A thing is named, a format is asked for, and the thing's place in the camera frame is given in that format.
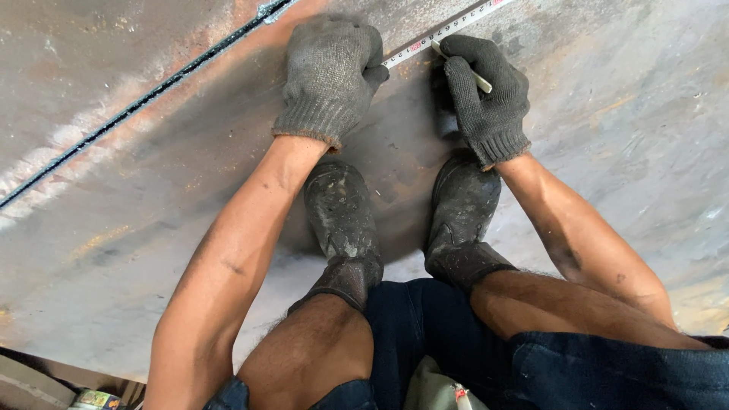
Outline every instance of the glove cuff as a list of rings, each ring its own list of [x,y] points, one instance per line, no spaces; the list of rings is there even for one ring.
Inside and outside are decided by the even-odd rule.
[[[505,130],[480,138],[468,145],[475,152],[481,169],[488,171],[494,165],[512,160],[529,151],[531,142],[519,127],[518,130]]]
[[[326,142],[338,151],[342,147],[342,109],[335,104],[312,104],[301,101],[288,106],[271,128],[273,136],[308,136]]]

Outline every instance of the tape measure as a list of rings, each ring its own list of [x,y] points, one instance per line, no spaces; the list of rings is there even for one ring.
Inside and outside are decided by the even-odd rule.
[[[403,61],[409,59],[415,54],[418,54],[426,48],[429,48],[433,40],[435,40],[436,42],[440,42],[443,37],[449,36],[456,31],[471,25],[472,23],[481,19],[483,16],[497,11],[500,7],[512,1],[514,0],[489,0],[486,3],[473,7],[472,9],[466,11],[464,14],[451,20],[445,26],[437,30],[433,30],[431,34],[426,35],[422,39],[412,43],[411,45],[403,48],[400,51],[396,51],[389,58],[387,58],[382,63],[382,65],[387,67],[388,69],[391,69],[392,67],[395,67],[397,64],[402,63]]]

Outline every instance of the black leather boot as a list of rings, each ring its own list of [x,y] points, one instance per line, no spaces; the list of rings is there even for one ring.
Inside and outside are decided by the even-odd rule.
[[[471,150],[457,150],[433,187],[433,223],[425,270],[435,279],[470,294],[484,276],[517,271],[483,241],[501,194],[496,170],[483,172]]]
[[[363,312],[367,291],[382,281],[383,273],[365,180],[344,162],[322,163],[311,171],[303,189],[309,221],[329,263],[289,314],[319,293],[337,295]]]

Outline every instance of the work glove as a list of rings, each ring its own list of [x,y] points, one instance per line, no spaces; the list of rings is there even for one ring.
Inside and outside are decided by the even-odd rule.
[[[323,19],[300,24],[288,46],[286,109],[271,133],[309,136],[338,151],[389,77],[382,59],[382,37],[372,26]]]
[[[531,142],[521,128],[529,112],[526,76],[490,40],[454,34],[441,41],[440,49],[451,57],[444,69],[459,130],[481,168],[489,170],[528,151]],[[493,85],[491,93],[477,89],[472,70]]]

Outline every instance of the navy shorts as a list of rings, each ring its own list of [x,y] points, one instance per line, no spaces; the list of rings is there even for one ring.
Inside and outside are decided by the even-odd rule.
[[[729,350],[679,350],[578,333],[527,332],[501,340],[466,296],[434,279],[382,282],[370,291],[375,339],[370,380],[341,384],[312,409],[401,409],[425,355],[497,409],[729,409]],[[705,338],[725,347],[725,338]],[[204,410],[248,409],[233,377]]]

